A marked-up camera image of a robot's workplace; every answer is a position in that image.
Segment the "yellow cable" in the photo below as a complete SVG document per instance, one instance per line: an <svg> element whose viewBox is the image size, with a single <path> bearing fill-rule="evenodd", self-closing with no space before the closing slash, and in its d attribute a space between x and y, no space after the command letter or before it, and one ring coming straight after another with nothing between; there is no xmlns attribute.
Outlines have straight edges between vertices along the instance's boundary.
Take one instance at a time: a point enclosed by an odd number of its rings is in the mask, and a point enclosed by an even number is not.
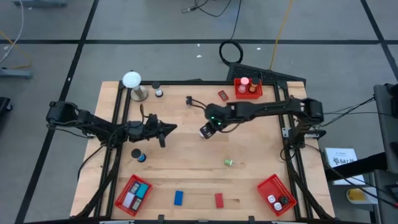
<svg viewBox="0 0 398 224"><path fill-rule="evenodd" d="M8 40L8 42L12 45L14 44L12 40L10 40L10 38L8 38L8 36L0 30L0 34L6 39ZM19 52L27 59L29 60L29 64L28 65L15 65L15 66L11 66L9 67L9 69L21 69L21 68L29 68L32 66L32 59L29 57L29 55L27 53L25 53L23 50L21 50L18 45L14 45L14 47L19 50Z"/></svg>
<svg viewBox="0 0 398 224"><path fill-rule="evenodd" d="M282 21L282 25L280 25L279 33L278 33L278 36L277 36L276 41L275 41L274 51L272 53L271 64L269 65L269 70L272 69L272 64L274 63L274 58L275 58L276 48L278 46L278 41L280 39L280 35L282 34L282 30L284 29L284 26L285 26L286 20L287 20L287 18L289 16L289 12L290 12L290 9L292 8L292 5L293 5L293 0L290 0L289 1L289 7L286 10L286 14L285 14L284 20Z"/></svg>

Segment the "concrete floor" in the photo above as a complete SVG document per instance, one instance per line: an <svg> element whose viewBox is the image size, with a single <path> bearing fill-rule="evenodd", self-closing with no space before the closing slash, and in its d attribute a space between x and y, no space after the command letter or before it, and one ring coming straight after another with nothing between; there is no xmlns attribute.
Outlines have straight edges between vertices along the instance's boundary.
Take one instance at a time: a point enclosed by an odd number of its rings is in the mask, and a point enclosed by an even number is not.
<svg viewBox="0 0 398 224"><path fill-rule="evenodd" d="M92 0L70 0L63 9L25 10L22 39L78 40ZM181 14L191 0L101 0L88 39L227 39L231 36L238 6L232 0L225 14L212 18L200 11ZM210 2L218 12L227 0ZM274 39L289 1L243 0L234 38ZM398 2L368 1L385 39L398 39ZM15 38L20 9L0 2L0 30ZM282 34L283 39L377 40L359 0L295 1ZM218 56L218 44L86 44L67 100L94 111L101 82L120 80L126 71L138 71L143 80L225 80L228 67ZM24 44L20 47L34 61L32 80L0 80L0 96L10 97L14 110L0 134L0 223L13 223L21 205L46 135L48 104L57 100L77 45ZM243 64L267 68L272 44L243 44ZM398 45L390 45L398 57ZM236 49L226 47L228 60ZM13 51L2 66L24 62ZM273 70L307 79L307 94L322 101L324 110L360 103L373 94L373 85L397 80L380 45L279 45ZM359 111L375 111L368 104ZM321 147L353 147L359 158L382 151L378 118L351 115L326 128ZM76 189L76 173L83 160L84 139L56 132L40 176L26 222L67 218ZM369 222L369 213L353 209L345 195L331 187L336 216L342 220Z"/></svg>

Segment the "red plastic basket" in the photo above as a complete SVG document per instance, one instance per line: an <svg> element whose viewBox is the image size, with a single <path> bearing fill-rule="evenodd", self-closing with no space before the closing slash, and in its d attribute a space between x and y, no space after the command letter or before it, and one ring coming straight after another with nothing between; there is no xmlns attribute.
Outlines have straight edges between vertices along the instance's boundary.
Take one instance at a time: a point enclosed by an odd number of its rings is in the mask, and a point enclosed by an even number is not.
<svg viewBox="0 0 398 224"><path fill-rule="evenodd" d="M252 82L252 78L249 78L249 84L248 88L250 87L250 84ZM260 84L257 86L256 91L254 93L249 92L249 90L246 90L246 92L241 93L238 91L239 86L241 85L241 79L240 78L235 78L234 79L234 86L235 86L235 96L236 99L258 99L260 96L262 96L262 85L261 85L261 80Z"/></svg>
<svg viewBox="0 0 398 224"><path fill-rule="evenodd" d="M148 185L148 190L144 196L144 198L142 199L142 202L140 204L140 206L138 207L137 211L133 211L130 208L126 208L125 206L123 206L123 201L126 198L127 193L129 192L129 190L131 189L132 185L138 182L140 184L144 183ZM128 213L129 215L131 215L132 217L135 217L136 214L138 213L138 211L142 208L144 202L146 201L146 198L148 197L149 193L152 191L153 187L152 184L146 182L144 179L140 178L139 176L133 174L130 177L129 182L126 184L126 186L124 186L123 191L120 193L118 199L116 200L116 202L114 203L116 207L120 208L121 210L125 211L126 213Z"/></svg>
<svg viewBox="0 0 398 224"><path fill-rule="evenodd" d="M270 209L278 217L285 213L287 210L291 209L297 203L293 195L287 190L285 185L282 183L282 181L280 181L279 177L276 174L273 174L268 179L261 182L261 184L257 186L257 190L260 193L261 197L266 201ZM283 205L282 209L277 211L275 210L273 203L270 203L267 199L270 195L273 195L277 200L279 197L285 196L289 199L289 203L287 205Z"/></svg>

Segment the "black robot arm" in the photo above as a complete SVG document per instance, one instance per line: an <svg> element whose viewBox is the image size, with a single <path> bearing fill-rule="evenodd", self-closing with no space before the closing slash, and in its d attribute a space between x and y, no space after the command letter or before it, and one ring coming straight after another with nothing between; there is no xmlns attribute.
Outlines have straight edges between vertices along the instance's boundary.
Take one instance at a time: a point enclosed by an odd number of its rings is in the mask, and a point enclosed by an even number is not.
<svg viewBox="0 0 398 224"><path fill-rule="evenodd" d="M102 144L116 147L129 140L137 142L158 138L161 147L165 147L165 137L176 127L159 121L156 114L149 114L142 121L128 121L126 124L113 124L101 119L87 110L79 109L75 104L64 101L52 101L46 120L49 128L73 127L83 131L86 136L96 136Z"/></svg>
<svg viewBox="0 0 398 224"><path fill-rule="evenodd" d="M192 97L187 97L187 104L192 105ZM217 131L227 133L224 129L231 125L252 121L261 116L273 116L291 114L298 118L296 127L289 129L287 133L289 143L298 147L304 147L304 135L311 126L323 122L322 104L313 99L296 99L272 102L250 103L247 101L231 102L226 106L213 103L204 108L205 118L208 122L200 129L202 135L208 139Z"/></svg>

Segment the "wooden table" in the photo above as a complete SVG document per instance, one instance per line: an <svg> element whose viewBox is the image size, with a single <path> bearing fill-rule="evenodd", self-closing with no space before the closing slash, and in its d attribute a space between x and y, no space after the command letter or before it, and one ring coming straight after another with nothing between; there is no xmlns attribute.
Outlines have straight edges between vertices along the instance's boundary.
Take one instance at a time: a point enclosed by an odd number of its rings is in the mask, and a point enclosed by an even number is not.
<svg viewBox="0 0 398 224"><path fill-rule="evenodd" d="M302 82L287 84L291 95L306 97ZM263 96L251 101L275 101L274 88L262 88ZM290 186L285 162L279 156L283 145L278 116L256 118L240 125L232 133L216 133L205 140L199 136L200 127L206 123L203 110L189 108L185 97L190 95L205 104L225 105L217 93L224 90L230 101L234 101L233 86L163 85L164 96L161 98L154 96L151 87L148 89L149 96L143 102L145 114L155 113L163 122L175 123L178 128L167 136L166 148L161 148L157 139L124 143L115 199L133 174L152 183L154 189L136 217L114 207L112 219L156 220L159 214L165 215L166 220L248 220L250 215L254 215L256 220L295 219L292 209L276 217L256 190L256 186L272 174L277 174L286 187ZM117 90L118 82L103 82L95 115L111 121ZM131 101L127 120L141 120L139 103ZM306 143L318 147L314 139L308 139ZM89 140L85 157L98 146L98 140ZM144 163L138 163L130 156L134 148L147 155ZM308 188L326 212L333 216L320 154L310 147L301 152ZM104 150L81 171L71 215L81 211L96 192L103 159ZM225 159L233 159L236 165L225 166ZM176 190L184 191L182 206L174 205ZM299 188L297 192L301 214L305 217ZM215 207L215 193L223 193L224 208ZM108 195L108 192L104 194L101 213L105 211Z"/></svg>

